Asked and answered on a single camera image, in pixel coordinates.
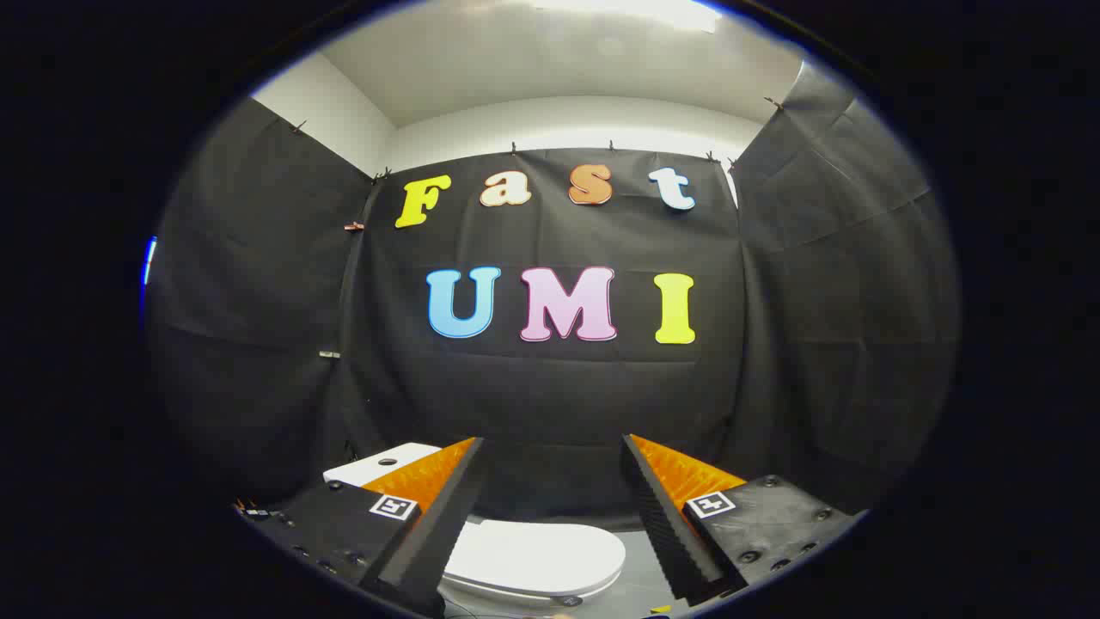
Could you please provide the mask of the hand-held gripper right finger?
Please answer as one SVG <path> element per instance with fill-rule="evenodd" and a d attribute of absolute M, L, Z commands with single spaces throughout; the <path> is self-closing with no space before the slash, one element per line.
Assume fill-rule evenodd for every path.
<path fill-rule="evenodd" d="M 635 434 L 622 435 L 620 469 L 657 563 L 688 606 L 776 579 L 859 518 L 781 475 L 746 480 Z"/>

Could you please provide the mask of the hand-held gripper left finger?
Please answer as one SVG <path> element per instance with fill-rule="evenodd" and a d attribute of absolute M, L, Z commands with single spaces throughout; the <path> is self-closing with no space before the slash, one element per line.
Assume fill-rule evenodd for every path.
<path fill-rule="evenodd" d="M 324 480 L 277 505 L 237 501 L 237 517 L 319 579 L 418 618 L 441 618 L 439 588 L 486 478 L 468 438 L 375 480 Z"/>

